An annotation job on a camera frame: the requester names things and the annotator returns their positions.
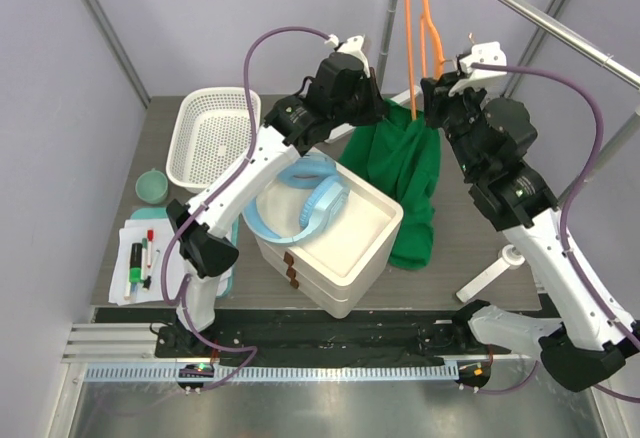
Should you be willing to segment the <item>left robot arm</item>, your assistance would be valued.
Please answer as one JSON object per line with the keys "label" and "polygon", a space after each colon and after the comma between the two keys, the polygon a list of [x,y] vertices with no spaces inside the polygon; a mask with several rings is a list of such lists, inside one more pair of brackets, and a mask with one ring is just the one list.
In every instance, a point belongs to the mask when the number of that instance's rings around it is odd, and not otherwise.
{"label": "left robot arm", "polygon": [[375,73],[361,52],[334,51],[321,61],[305,95],[276,102],[261,126],[251,129],[247,151],[188,203],[172,201],[167,215],[188,275],[172,299],[184,327],[179,346],[190,356],[205,355],[213,343],[208,328],[220,276],[239,256],[226,234],[250,201],[276,175],[344,125],[363,126],[388,113]]}

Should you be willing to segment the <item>green t shirt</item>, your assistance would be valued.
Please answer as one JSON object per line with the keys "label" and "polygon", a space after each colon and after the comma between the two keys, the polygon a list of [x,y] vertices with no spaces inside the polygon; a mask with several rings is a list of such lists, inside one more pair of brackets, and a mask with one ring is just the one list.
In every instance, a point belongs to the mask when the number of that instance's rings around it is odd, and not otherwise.
{"label": "green t shirt", "polygon": [[339,163],[401,205],[403,218],[389,263],[419,270],[431,261],[434,246],[432,198],[440,177],[439,131],[424,123],[422,112],[392,100],[388,118],[357,127]]}

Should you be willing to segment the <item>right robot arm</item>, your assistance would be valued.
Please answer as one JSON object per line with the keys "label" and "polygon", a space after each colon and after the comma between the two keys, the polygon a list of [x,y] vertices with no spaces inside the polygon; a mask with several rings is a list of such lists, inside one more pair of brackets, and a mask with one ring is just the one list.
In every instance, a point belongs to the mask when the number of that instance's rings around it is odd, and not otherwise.
{"label": "right robot arm", "polygon": [[554,303],[556,320],[474,300],[453,318],[465,353],[496,345],[538,360],[572,392],[600,384],[639,351],[639,323],[603,286],[565,227],[565,211],[524,156],[538,136],[525,105],[487,100],[461,73],[424,78],[424,118],[443,131],[475,207],[524,258]]}

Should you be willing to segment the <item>orange clothes hanger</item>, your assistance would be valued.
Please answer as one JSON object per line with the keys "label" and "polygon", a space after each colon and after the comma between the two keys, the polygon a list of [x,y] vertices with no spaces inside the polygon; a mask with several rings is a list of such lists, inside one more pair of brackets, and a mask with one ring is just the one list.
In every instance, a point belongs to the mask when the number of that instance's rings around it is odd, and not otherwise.
{"label": "orange clothes hanger", "polygon": [[[429,71],[429,59],[427,52],[432,53],[432,65],[434,78],[440,78],[444,74],[445,64],[452,63],[452,59],[447,59],[444,54],[444,48],[441,41],[439,31],[433,21],[431,6],[429,0],[421,0],[422,11],[419,17],[419,38],[420,38],[420,64],[421,71],[427,76]],[[412,31],[412,11],[411,0],[404,0],[405,13],[405,38],[408,62],[408,81],[409,81],[409,109],[412,121],[417,120],[417,94],[414,91],[415,81],[415,63],[414,63],[414,47],[413,47],[413,31]]]}

